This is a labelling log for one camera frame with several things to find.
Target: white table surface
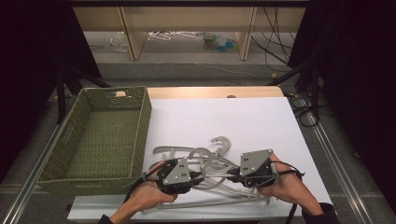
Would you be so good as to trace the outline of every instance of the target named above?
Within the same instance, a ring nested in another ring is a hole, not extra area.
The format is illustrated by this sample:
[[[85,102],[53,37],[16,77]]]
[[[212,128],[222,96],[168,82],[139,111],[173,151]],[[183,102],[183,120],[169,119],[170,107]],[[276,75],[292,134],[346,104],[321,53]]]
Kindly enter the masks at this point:
[[[159,146],[207,147],[214,151],[219,145],[211,143],[217,136],[226,136],[232,147],[224,156],[240,164],[242,152],[267,148],[284,162],[297,167],[304,183],[319,202],[331,203],[318,169],[291,111],[287,98],[229,98],[229,99],[158,99],[151,100],[152,112],[143,170],[162,159],[152,154]],[[241,184],[228,183],[235,189]],[[124,195],[76,197],[68,219],[77,222],[97,221],[102,214],[111,216],[122,204]],[[175,203],[197,203],[229,200],[231,195],[215,191],[192,189],[179,195]],[[290,203],[271,198],[270,203],[251,202],[218,206],[151,209],[137,213],[139,222],[206,220],[258,220],[287,217]],[[301,215],[299,207],[295,216]]]

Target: black sleeve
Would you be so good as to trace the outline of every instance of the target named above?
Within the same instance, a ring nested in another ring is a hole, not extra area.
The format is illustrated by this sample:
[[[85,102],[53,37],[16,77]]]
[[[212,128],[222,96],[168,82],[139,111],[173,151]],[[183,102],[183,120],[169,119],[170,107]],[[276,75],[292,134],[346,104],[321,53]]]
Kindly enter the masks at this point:
[[[110,218],[108,216],[102,215],[98,224],[113,224],[113,223],[110,221]]]
[[[321,203],[320,207],[324,213],[320,216],[311,216],[303,211],[303,218],[306,224],[340,224],[334,206],[329,203]]]

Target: hand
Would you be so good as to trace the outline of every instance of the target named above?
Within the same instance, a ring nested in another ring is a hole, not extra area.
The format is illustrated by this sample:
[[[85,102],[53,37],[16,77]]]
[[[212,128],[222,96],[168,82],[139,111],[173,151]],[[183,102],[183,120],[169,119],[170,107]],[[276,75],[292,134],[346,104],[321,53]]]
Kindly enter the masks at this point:
[[[270,160],[280,161],[275,154],[270,156]],[[275,165],[279,173],[290,170],[286,164],[276,162]],[[287,203],[297,203],[312,216],[323,214],[317,199],[295,174],[282,175],[273,185],[266,188],[259,187],[258,190],[267,197],[274,196]]]
[[[162,164],[158,162],[151,170]],[[136,212],[153,208],[159,203],[172,203],[177,195],[165,194],[157,188],[153,181],[147,181],[134,190],[129,200],[110,218],[114,224],[121,224],[128,221]]]

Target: basket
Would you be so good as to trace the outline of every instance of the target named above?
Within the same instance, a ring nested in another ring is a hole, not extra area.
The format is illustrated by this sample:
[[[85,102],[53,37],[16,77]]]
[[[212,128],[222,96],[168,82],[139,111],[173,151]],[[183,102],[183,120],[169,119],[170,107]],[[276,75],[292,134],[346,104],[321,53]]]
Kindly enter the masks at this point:
[[[145,87],[81,90],[37,185],[58,196],[126,193],[142,173],[150,116]]]

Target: gray floor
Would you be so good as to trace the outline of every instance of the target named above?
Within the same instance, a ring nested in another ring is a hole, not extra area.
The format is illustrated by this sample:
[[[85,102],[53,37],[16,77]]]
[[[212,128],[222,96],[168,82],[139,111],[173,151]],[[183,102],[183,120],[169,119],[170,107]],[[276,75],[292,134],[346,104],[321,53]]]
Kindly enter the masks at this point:
[[[233,34],[222,35],[234,39]],[[242,62],[236,51],[217,52],[213,49],[205,49],[202,40],[172,35],[171,40],[167,41],[160,39],[147,41],[140,60],[131,62],[128,53],[115,52],[109,45],[110,39],[115,38],[117,34],[87,33],[86,36],[90,45],[103,46],[102,49],[92,47],[92,53],[103,80],[112,86],[253,86],[267,84],[271,81],[272,74],[282,75],[281,72],[275,72],[265,64],[263,51],[254,43],[250,46],[247,61]],[[266,45],[262,34],[254,36],[260,43]],[[292,46],[292,38],[289,34],[282,34],[282,40],[284,44]],[[270,47],[276,55],[283,57],[278,46],[271,44]],[[267,63],[275,69],[288,70],[273,57],[269,56]],[[293,84],[296,78],[282,83],[280,87],[283,92],[294,92]],[[92,86],[91,83],[82,82],[84,86]],[[366,168],[360,160],[352,156],[353,146],[349,143],[337,117],[325,115],[331,113],[329,107],[323,108],[321,112],[321,124],[352,183],[365,202],[373,222],[396,223],[395,215]],[[30,143],[15,160],[6,179],[0,185],[1,219],[4,218],[21,185],[35,166],[35,161],[55,128],[56,120],[56,100],[51,96],[48,108],[42,115],[41,122],[36,126]],[[337,206],[341,222],[359,223],[314,130],[302,125],[300,127],[326,189]],[[57,198],[37,188],[19,223],[72,223],[67,220],[67,209],[72,202],[73,198]],[[265,220],[262,223],[284,222],[285,220]],[[304,222],[295,218],[292,223]]]

